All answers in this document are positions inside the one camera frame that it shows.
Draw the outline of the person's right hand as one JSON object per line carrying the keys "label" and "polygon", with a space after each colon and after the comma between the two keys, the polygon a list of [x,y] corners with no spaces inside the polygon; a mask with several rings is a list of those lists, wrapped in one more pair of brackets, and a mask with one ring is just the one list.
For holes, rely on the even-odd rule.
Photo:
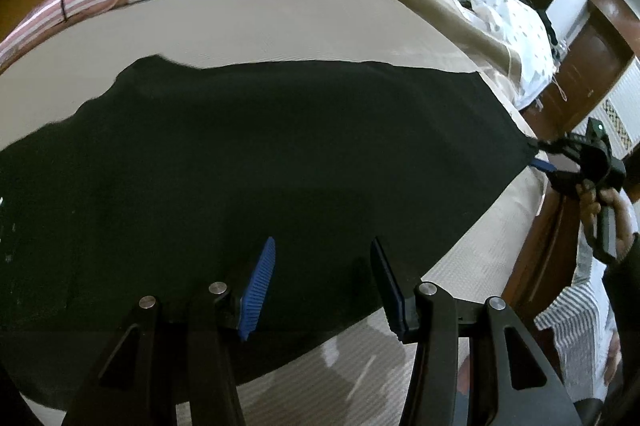
{"label": "person's right hand", "polygon": [[616,257],[622,262],[630,252],[639,234],[639,224],[634,205],[623,191],[613,189],[588,189],[587,183],[577,186],[579,214],[588,244],[596,247],[597,216],[603,207],[612,207],[616,224]]}

